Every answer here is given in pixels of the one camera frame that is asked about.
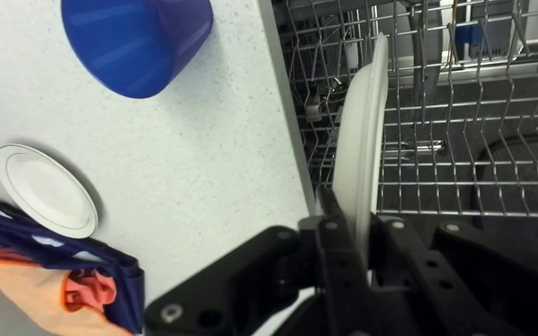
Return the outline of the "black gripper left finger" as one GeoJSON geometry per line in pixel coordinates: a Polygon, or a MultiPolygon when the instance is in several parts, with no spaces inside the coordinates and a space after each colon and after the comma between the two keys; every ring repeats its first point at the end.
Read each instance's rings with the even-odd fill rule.
{"type": "Polygon", "coordinates": [[[345,211],[328,187],[318,205],[296,230],[268,228],[150,302],[147,336],[253,336],[303,289],[313,295],[281,336],[369,332],[369,288],[345,211]]]}

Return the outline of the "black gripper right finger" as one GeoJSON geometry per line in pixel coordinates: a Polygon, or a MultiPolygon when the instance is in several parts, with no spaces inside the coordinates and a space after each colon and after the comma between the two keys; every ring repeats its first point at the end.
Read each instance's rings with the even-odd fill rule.
{"type": "Polygon", "coordinates": [[[473,224],[423,230],[376,217],[371,263],[382,284],[406,276],[440,336],[538,336],[538,254],[516,241],[473,224]]]}

